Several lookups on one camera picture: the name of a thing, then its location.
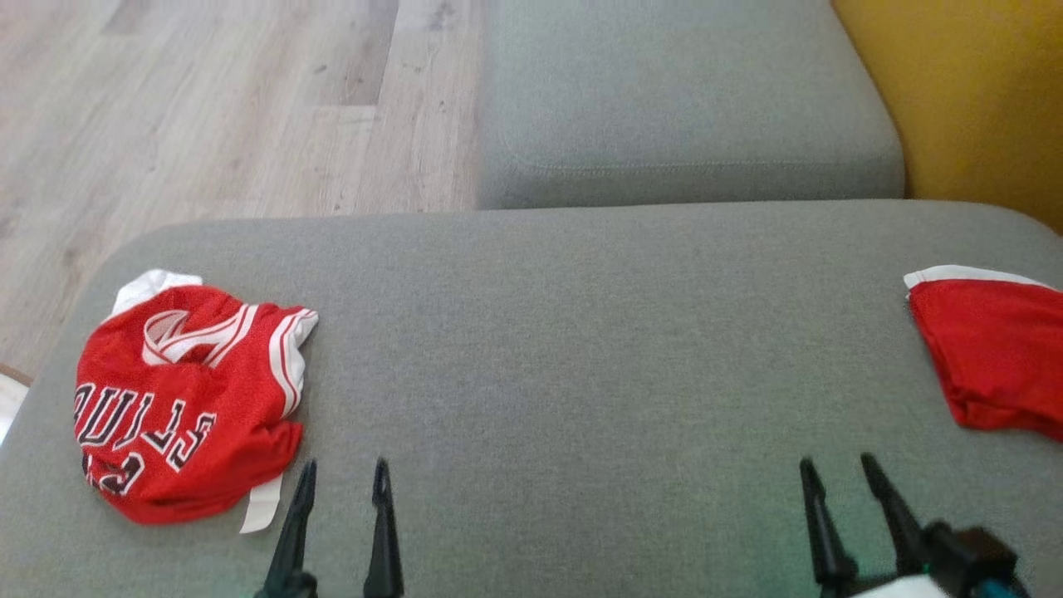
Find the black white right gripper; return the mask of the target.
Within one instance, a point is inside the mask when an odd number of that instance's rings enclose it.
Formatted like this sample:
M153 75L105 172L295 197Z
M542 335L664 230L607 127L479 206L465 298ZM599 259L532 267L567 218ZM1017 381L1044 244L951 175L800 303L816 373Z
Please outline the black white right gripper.
M860 462L884 514L897 574L885 581L858 581L826 505L826 489L812 458L802 458L802 500L820 598L1031 598L1017 574L1018 556L985 527L954 529L918 519L872 452Z

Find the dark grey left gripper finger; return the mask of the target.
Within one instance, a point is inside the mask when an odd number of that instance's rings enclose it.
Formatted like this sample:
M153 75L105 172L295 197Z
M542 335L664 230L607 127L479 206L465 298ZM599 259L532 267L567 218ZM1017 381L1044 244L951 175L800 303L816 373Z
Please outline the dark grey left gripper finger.
M362 598L403 598L404 574L399 549L394 489L386 458L377 459L371 501L375 507L375 534L362 584Z
M318 580L304 568L306 531L315 495L316 460L311 459L297 481L269 571L253 598L318 598Z

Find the red jersey with white sleeves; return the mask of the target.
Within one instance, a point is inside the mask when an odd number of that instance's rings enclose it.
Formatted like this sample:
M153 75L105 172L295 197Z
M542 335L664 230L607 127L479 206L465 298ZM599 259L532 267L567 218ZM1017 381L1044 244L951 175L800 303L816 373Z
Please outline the red jersey with white sleeves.
M170 270L129 281L75 368L85 481L137 525L246 503L242 533L265 530L302 442L302 345L318 321Z

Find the plain red garment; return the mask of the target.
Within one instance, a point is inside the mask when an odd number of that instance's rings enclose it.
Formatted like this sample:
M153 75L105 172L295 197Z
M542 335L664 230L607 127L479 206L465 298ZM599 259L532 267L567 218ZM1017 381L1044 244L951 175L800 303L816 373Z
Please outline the plain red garment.
M902 281L954 421L1063 444L1063 289L960 264Z

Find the grey sofa seat cushion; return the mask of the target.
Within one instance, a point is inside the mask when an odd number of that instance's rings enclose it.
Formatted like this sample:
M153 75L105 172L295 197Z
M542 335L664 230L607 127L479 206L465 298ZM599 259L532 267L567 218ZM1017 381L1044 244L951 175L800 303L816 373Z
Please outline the grey sofa seat cushion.
M1063 598L1063 445L959 428L902 276L1063 289L1063 239L983 204L741 202L208 221L117 251L0 445L0 598L237 598L279 529L142 527L88 486L77 356L161 267L319 311L306 564L357 596L388 459L410 598L816 597L798 463L863 573L894 564L861 452L919 519L983 525Z

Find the yellow furniture panel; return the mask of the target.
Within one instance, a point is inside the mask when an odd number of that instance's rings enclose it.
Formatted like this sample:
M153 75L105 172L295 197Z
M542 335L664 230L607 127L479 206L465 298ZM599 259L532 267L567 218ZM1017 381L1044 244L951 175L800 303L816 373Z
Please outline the yellow furniture panel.
M899 133L911 199L1063 235L1063 0L830 0Z

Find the small grey sofa cushion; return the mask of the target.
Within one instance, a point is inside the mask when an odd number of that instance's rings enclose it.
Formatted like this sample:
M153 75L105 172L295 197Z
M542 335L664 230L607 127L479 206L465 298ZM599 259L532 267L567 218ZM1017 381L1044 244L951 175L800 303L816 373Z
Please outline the small grey sofa cushion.
M896 199L830 0L491 0L480 209Z

